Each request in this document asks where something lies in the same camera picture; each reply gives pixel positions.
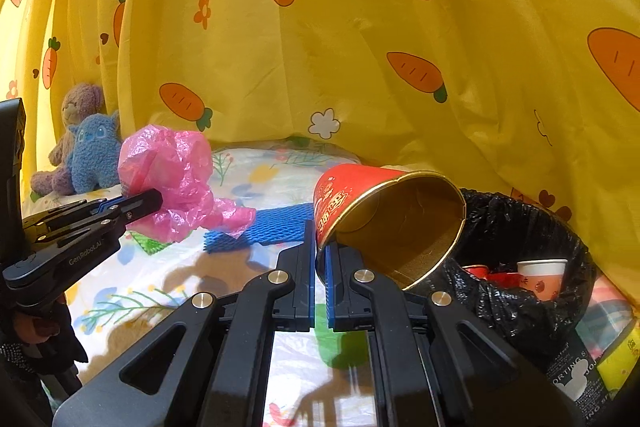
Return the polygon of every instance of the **white paper cup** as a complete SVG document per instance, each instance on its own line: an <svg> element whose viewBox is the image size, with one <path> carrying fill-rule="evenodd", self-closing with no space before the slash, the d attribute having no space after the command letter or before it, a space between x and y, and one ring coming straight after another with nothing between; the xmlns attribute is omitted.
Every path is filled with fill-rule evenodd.
<svg viewBox="0 0 640 427"><path fill-rule="evenodd" d="M531 290L541 301L558 297L562 287L562 276L566 259L541 259L518 263L520 287Z"/></svg>
<svg viewBox="0 0 640 427"><path fill-rule="evenodd" d="M566 259L540 259L538 261L521 261L518 273L525 277L538 275L564 275Z"/></svg>

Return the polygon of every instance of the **pink plastic bag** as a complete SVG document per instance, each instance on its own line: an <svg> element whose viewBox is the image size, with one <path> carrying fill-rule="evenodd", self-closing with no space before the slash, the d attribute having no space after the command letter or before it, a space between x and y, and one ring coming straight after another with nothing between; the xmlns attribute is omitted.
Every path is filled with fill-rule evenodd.
<svg viewBox="0 0 640 427"><path fill-rule="evenodd" d="M207 184L212 173L211 147L199 132L147 125L128 137L118 162L123 195L162 193L160 211L128 228L161 243L181 241L197 227L238 238L254 222L255 209L214 197Z"/></svg>

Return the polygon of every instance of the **black trash bag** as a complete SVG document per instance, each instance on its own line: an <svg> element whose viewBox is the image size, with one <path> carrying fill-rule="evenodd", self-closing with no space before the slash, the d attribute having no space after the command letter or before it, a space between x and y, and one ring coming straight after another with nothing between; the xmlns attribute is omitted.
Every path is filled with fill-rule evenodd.
<svg viewBox="0 0 640 427"><path fill-rule="evenodd" d="M447 291L546 373L589 304L597 268L588 248L555 215L503 194L463 189L466 223L459 242L428 279L410 291ZM518 261L567 259L560 295L539 301L523 288L503 289L462 266L515 272Z"/></svg>

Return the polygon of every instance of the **metal screw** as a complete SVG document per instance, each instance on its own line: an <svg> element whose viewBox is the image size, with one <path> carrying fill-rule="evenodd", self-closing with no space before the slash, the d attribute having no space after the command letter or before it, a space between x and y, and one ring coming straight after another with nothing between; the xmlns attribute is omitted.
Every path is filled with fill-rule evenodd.
<svg viewBox="0 0 640 427"><path fill-rule="evenodd" d="M267 279L269 279L269 282L272 282L274 284L282 284L284 282L287 282L288 278L289 274L283 270L274 270L267 277Z"/></svg>
<svg viewBox="0 0 640 427"><path fill-rule="evenodd" d="M431 294L431 301L436 306L449 306L451 304L451 295L447 292L435 292Z"/></svg>
<svg viewBox="0 0 640 427"><path fill-rule="evenodd" d="M375 277L375 274L367 269L358 270L353 274L353 278L358 282L371 282Z"/></svg>
<svg viewBox="0 0 640 427"><path fill-rule="evenodd" d="M213 295L206 292L196 293L191 299L191 304L199 309L208 308L213 304Z"/></svg>

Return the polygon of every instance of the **red paper cup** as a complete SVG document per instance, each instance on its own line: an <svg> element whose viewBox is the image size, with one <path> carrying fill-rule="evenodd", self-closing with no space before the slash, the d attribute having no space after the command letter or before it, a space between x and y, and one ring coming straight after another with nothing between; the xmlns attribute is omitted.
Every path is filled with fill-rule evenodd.
<svg viewBox="0 0 640 427"><path fill-rule="evenodd" d="M446 258L465 215L459 188L437 172L342 164L325 172L314 192L318 250L335 237L402 289Z"/></svg>
<svg viewBox="0 0 640 427"><path fill-rule="evenodd" d="M486 264L471 264L463 266L471 275L475 275L478 279L486 279L489 275L489 267Z"/></svg>
<svg viewBox="0 0 640 427"><path fill-rule="evenodd" d="M522 276L517 272L501 272L490 273L486 278L489 282L492 282L501 288L517 288L520 286L521 277Z"/></svg>

